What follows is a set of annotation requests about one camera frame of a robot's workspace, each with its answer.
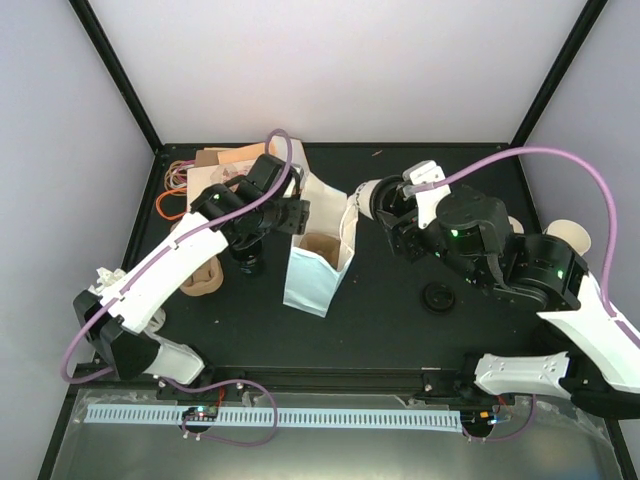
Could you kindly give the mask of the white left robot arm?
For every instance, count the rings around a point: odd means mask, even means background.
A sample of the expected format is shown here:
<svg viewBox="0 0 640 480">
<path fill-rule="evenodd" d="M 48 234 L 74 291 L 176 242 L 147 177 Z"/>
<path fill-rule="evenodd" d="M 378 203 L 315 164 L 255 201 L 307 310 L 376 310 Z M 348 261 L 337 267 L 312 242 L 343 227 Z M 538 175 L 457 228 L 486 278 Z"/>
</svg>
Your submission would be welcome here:
<svg viewBox="0 0 640 480">
<path fill-rule="evenodd" d="M 191 347 L 149 329 L 164 302 L 207 261 L 231 249 L 248 251 L 271 232 L 296 235 L 309 217 L 303 169 L 262 154 L 245 175 L 210 185 L 170 234 L 123 277 L 86 289 L 73 301 L 81 331 L 120 380 L 142 374 L 179 383 L 193 399 L 207 397 L 215 376 Z"/>
</svg>

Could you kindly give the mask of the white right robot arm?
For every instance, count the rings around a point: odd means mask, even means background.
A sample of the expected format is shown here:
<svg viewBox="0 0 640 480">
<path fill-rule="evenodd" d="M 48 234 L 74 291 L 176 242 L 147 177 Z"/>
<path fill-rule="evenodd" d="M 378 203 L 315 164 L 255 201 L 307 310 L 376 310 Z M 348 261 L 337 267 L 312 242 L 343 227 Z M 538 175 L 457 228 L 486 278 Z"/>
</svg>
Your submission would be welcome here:
<svg viewBox="0 0 640 480">
<path fill-rule="evenodd" d="M 434 256 L 471 286 L 541 318 L 540 355 L 467 356 L 467 370 L 454 379 L 461 400 L 547 395 L 602 418 L 638 418 L 638 338 L 603 308 L 598 282 L 567 241 L 515 232 L 500 199 L 466 186 L 418 198 L 389 177 L 362 211 L 382 226 L 395 255 Z"/>
</svg>

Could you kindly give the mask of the single brown pulp cup carrier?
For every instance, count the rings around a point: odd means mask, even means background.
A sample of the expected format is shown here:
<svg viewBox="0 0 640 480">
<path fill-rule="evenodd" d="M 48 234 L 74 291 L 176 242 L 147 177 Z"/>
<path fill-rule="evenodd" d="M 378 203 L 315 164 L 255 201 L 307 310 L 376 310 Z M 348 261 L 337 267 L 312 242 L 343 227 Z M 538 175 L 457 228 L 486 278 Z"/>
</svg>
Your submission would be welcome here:
<svg viewBox="0 0 640 480">
<path fill-rule="evenodd" d="M 308 233 L 302 236 L 299 247 L 319 255 L 334 269 L 338 268 L 341 242 L 322 233 Z"/>
</svg>

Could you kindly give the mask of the single white paper cup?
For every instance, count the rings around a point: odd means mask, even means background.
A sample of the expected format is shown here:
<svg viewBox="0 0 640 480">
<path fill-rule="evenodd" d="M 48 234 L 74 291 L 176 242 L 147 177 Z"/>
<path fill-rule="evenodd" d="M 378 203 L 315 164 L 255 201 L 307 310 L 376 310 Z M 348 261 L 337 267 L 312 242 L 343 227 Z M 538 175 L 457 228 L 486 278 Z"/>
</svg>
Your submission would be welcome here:
<svg viewBox="0 0 640 480">
<path fill-rule="evenodd" d="M 361 183 L 351 195 L 360 214 L 375 220 L 375 202 L 382 185 L 381 179 L 369 180 Z"/>
</svg>

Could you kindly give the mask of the light blue paper bag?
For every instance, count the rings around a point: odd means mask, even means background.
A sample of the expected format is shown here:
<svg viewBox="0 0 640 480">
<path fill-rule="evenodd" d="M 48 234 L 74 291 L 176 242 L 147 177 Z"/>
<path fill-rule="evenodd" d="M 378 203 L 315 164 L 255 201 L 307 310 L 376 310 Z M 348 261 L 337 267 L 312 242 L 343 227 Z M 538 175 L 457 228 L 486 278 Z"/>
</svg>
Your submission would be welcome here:
<svg viewBox="0 0 640 480">
<path fill-rule="evenodd" d="M 355 256 L 358 209 L 355 197 L 310 174 L 301 198 L 309 218 L 292 237 L 283 304 L 324 318 Z"/>
</svg>

